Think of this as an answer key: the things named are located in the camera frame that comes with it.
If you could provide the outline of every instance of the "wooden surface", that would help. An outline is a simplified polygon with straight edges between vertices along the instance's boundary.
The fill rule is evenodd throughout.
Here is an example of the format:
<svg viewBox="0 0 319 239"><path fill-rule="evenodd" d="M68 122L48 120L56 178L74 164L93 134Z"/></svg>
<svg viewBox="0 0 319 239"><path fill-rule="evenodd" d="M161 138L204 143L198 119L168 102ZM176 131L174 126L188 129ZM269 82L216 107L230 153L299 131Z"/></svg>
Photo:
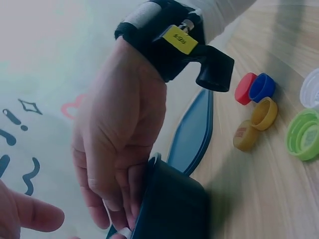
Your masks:
<svg viewBox="0 0 319 239"><path fill-rule="evenodd" d="M319 67L319 0L259 1L226 50L236 61L231 90L215 94L212 141L192 175L211 193L211 238L318 239L319 160L302 163L290 156L284 137L303 109L303 80ZM254 149L243 153L232 139L254 104L240 105L234 91L248 72L266 72L278 83L279 115Z"/></svg>

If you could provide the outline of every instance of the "doodle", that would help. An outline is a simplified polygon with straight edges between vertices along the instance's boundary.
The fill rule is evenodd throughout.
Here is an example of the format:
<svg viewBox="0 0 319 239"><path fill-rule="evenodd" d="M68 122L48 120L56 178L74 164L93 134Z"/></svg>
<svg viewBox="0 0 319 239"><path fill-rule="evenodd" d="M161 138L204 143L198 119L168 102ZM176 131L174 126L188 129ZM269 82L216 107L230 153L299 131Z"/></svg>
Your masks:
<svg viewBox="0 0 319 239"><path fill-rule="evenodd" d="M15 117L14 114L13 114L10 110L4 109L2 112L3 112L4 115L7 116L8 119L9 119L12 123L14 123L15 125L20 125L20 124L21 124L21 121L20 121L17 117ZM25 125L21 125L20 128L21 128L23 131L27 131L27 130L28 130L28 127L25 126Z"/></svg>
<svg viewBox="0 0 319 239"><path fill-rule="evenodd" d="M0 178L2 177L9 163L10 163L10 157L8 155L5 154L4 156L0 158Z"/></svg>
<svg viewBox="0 0 319 239"><path fill-rule="evenodd" d="M0 135L6 139L6 143L9 146L14 146L16 144L16 138L12 134L0 129Z"/></svg>
<svg viewBox="0 0 319 239"><path fill-rule="evenodd" d="M73 120L75 117L71 115L68 112L69 108L79 108L80 104L82 103L83 99L86 97L86 95L79 95L74 102L66 103L61 107L61 112L64 114L64 116L68 117L69 119Z"/></svg>
<svg viewBox="0 0 319 239"><path fill-rule="evenodd" d="M34 178L40 171L40 163L36 158L32 158L33 164L34 164L34 170L30 173L24 174L22 176L22 179L24 181L24 183L27 185L28 189L25 192L26 195L31 196L33 194L34 191L34 187L33 184L31 182L31 179Z"/></svg>
<svg viewBox="0 0 319 239"><path fill-rule="evenodd" d="M42 112L39 110L38 106L36 106L36 103L30 103L30 102L23 101L20 99L18 99L18 101L22 104L24 111L34 112L34 113L37 113L39 115L43 115Z"/></svg>

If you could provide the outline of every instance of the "black marker drawing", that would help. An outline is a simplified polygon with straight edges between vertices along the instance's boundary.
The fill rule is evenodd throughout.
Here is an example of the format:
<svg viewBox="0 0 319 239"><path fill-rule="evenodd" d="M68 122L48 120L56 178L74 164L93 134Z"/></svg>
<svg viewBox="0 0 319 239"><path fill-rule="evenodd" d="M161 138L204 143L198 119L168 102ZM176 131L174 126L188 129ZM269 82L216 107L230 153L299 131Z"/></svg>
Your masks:
<svg viewBox="0 0 319 239"><path fill-rule="evenodd" d="M0 129L0 135L6 139L8 145L14 146L16 144L16 138L8 132Z"/></svg>
<svg viewBox="0 0 319 239"><path fill-rule="evenodd" d="M10 110L4 109L2 112L3 112L4 115L7 116L8 119L9 119L12 123L14 123L15 125L20 125L20 124L21 124L21 121L20 121L17 117L15 117L15 115L14 115ZM27 130L28 130L28 127L25 126L25 125L21 125L20 128L21 128L23 131L27 131Z"/></svg>
<svg viewBox="0 0 319 239"><path fill-rule="evenodd" d="M25 192L26 195L31 196L33 194L34 191L34 187L33 184L31 182L31 179L34 178L40 171L40 163L36 158L32 158L33 164L34 164L34 169L32 172L24 174L22 176L22 179L24 181L24 183L26 184L26 186L28 187L27 191Z"/></svg>
<svg viewBox="0 0 319 239"><path fill-rule="evenodd" d="M9 163L10 163L10 157L8 155L5 154L4 156L0 158L0 178L2 177Z"/></svg>
<svg viewBox="0 0 319 239"><path fill-rule="evenodd" d="M36 106L36 103L30 103L20 99L18 99L18 101L22 104L24 111L34 112L39 115L43 115L42 112L39 110L38 106Z"/></svg>

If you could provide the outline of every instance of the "black container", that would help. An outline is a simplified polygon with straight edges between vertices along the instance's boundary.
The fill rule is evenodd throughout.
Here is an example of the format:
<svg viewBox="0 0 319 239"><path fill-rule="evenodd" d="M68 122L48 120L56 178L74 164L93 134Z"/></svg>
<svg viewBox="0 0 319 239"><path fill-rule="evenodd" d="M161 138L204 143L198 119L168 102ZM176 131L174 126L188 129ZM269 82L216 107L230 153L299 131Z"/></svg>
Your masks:
<svg viewBox="0 0 319 239"><path fill-rule="evenodd" d="M197 181L156 154L148 163L147 182L131 239L208 238L209 199Z"/></svg>

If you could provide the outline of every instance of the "yellow tag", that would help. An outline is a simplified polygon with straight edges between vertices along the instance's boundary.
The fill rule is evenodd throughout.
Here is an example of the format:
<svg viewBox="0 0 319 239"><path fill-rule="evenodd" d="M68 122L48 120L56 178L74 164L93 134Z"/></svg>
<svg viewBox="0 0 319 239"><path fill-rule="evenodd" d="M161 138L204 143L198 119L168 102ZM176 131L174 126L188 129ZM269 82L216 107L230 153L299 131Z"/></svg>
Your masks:
<svg viewBox="0 0 319 239"><path fill-rule="evenodd" d="M172 44L182 53L189 55L198 42L186 34L183 30L173 25L163 36L163 38Z"/></svg>

